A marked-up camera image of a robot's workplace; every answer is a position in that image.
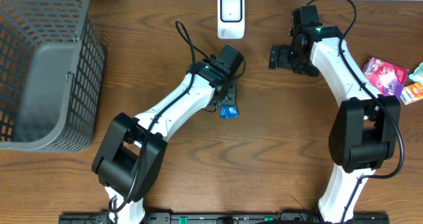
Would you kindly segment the red purple snack packet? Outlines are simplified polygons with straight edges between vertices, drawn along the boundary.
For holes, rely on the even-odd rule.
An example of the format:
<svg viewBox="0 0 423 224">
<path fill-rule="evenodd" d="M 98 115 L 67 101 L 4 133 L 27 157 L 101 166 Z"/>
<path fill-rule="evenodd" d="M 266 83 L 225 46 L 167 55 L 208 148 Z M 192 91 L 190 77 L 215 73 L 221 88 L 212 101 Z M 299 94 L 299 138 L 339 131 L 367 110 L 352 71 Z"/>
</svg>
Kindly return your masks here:
<svg viewBox="0 0 423 224">
<path fill-rule="evenodd" d="M 364 65 L 363 73 L 368 81 L 384 96 L 395 95 L 400 99 L 408 70 L 382 59 L 372 57 Z"/>
</svg>

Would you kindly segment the blue snack bar wrapper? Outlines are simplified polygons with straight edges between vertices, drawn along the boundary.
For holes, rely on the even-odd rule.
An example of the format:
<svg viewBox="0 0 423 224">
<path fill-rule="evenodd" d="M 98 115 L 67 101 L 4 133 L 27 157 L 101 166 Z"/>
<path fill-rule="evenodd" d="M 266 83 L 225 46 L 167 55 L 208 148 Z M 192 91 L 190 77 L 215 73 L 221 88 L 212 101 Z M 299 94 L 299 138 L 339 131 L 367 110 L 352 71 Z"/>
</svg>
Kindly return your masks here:
<svg viewBox="0 0 423 224">
<path fill-rule="evenodd" d="M 237 110 L 237 106 L 221 106 L 219 116 L 223 119 L 238 118 L 239 112 Z"/>
</svg>

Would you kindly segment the small orange snack packet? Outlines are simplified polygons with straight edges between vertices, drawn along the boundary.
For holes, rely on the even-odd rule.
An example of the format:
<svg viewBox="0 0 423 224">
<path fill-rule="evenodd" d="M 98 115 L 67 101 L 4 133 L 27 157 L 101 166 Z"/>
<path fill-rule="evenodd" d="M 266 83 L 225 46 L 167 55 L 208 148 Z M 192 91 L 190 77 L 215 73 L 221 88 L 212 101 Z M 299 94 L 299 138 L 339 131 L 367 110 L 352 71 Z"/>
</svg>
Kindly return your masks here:
<svg viewBox="0 0 423 224">
<path fill-rule="evenodd" d="M 421 82 L 417 82 L 404 87 L 401 93 L 401 100 L 405 105 L 422 100 L 422 97 L 423 92 Z"/>
</svg>

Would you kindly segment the mint green snack packet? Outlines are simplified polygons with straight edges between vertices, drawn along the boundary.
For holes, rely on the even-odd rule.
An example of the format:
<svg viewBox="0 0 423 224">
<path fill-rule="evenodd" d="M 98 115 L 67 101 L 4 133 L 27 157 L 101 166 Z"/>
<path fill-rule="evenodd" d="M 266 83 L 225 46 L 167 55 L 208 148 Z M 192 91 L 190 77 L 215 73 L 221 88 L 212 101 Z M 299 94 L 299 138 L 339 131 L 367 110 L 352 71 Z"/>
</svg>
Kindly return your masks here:
<svg viewBox="0 0 423 224">
<path fill-rule="evenodd" d="M 414 83 L 423 83 L 423 62 L 420 62 L 418 67 L 411 73 L 408 78 Z"/>
</svg>

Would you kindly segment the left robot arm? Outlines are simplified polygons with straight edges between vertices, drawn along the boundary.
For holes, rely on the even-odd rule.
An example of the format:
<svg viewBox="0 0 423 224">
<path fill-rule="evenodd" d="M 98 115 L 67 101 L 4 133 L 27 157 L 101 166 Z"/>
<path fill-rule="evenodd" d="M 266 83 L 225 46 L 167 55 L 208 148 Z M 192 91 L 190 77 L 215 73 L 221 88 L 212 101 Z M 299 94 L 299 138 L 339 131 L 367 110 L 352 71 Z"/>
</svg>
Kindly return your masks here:
<svg viewBox="0 0 423 224">
<path fill-rule="evenodd" d="M 172 135 L 197 111 L 219 102 L 234 87 L 244 56 L 226 45 L 217 57 L 189 66 L 179 86 L 162 101 L 110 123 L 92 164 L 109 196 L 108 223 L 141 223 L 143 199 L 156 181 Z"/>
</svg>

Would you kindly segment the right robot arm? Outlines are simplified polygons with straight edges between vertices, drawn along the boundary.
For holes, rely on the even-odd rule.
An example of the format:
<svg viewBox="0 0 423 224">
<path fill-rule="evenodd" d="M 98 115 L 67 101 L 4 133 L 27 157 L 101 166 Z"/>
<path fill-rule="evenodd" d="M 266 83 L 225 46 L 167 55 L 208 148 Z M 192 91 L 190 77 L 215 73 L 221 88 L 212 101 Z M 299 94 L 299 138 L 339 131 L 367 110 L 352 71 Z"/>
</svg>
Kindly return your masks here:
<svg viewBox="0 0 423 224">
<path fill-rule="evenodd" d="M 330 87 L 338 104 L 328 137 L 334 166 L 318 208 L 321 221 L 347 223 L 365 183 L 382 177 L 375 171 L 403 144 L 400 102 L 369 82 L 351 56 L 345 34 L 323 25 L 316 6 L 295 9 L 291 19 L 291 44 L 272 46 L 268 67 L 322 75 Z"/>
</svg>

